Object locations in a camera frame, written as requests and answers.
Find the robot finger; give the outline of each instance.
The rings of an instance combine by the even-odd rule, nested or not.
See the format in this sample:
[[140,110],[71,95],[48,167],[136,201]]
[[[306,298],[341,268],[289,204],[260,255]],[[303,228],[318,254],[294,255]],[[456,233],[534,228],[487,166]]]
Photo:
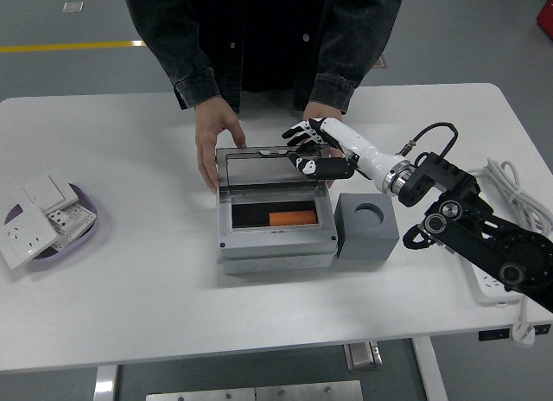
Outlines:
[[289,137],[294,136],[296,133],[299,134],[308,129],[311,129],[308,122],[300,122],[298,124],[294,124],[283,133],[283,139],[288,139]]

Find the white power cable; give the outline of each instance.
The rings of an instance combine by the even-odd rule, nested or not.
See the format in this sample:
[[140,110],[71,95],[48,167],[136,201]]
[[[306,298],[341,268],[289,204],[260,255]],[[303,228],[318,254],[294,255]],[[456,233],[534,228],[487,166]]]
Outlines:
[[[505,170],[507,166],[512,176],[507,174]],[[470,170],[469,173],[493,181],[501,196],[511,206],[521,227],[540,232],[545,237],[550,236],[553,231],[553,213],[520,187],[518,172],[511,162],[505,161],[499,165],[498,162],[488,158],[487,166],[483,169]]]
[[[512,177],[505,171],[507,166],[512,172]],[[553,213],[520,187],[518,172],[511,162],[505,161],[499,165],[498,162],[488,157],[487,166],[468,172],[493,181],[503,199],[511,206],[517,222],[522,228],[540,232],[543,236],[549,237],[553,227]],[[536,339],[536,329],[528,323],[527,307],[528,296],[523,296],[520,303],[520,314],[511,327],[511,338],[521,347],[531,347]]]

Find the screw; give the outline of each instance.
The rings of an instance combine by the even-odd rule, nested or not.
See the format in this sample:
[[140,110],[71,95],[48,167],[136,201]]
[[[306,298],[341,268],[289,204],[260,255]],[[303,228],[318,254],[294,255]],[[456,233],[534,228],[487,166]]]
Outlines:
[[442,207],[442,213],[446,217],[454,218],[460,213],[459,205],[457,205],[455,202],[446,202]]

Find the purple bowl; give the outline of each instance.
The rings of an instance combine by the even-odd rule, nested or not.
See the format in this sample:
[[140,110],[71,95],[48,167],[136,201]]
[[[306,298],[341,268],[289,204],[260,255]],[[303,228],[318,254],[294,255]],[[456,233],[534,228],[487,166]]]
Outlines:
[[[38,256],[33,258],[33,260],[40,261],[41,263],[49,263],[51,261],[56,261],[59,258],[62,258],[75,248],[79,247],[81,244],[83,244],[85,241],[87,241],[96,231],[96,227],[98,226],[98,210],[92,204],[92,201],[90,198],[86,196],[86,194],[76,185],[69,184],[69,186],[75,191],[77,194],[77,197],[79,198],[76,204],[81,205],[83,208],[86,208],[92,213],[96,214],[96,219],[92,223],[92,225],[74,242],[72,242],[70,245],[68,245],[66,248],[64,248],[61,251],[56,251],[52,247],[48,247],[46,250],[41,252]],[[19,204],[17,204],[15,207],[11,208],[11,210],[8,212],[8,215],[6,215],[6,219],[4,221],[4,224],[8,224],[10,221],[12,221],[17,215],[22,213],[23,210]]]

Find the table leg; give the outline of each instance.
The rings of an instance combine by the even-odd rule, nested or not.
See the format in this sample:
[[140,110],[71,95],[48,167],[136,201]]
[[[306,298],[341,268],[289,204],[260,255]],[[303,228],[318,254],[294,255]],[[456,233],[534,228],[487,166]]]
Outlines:
[[415,348],[416,361],[423,379],[426,398],[428,401],[448,401],[430,337],[420,336],[411,340]]
[[115,401],[115,385],[118,366],[99,366],[96,372],[96,387],[93,401]]

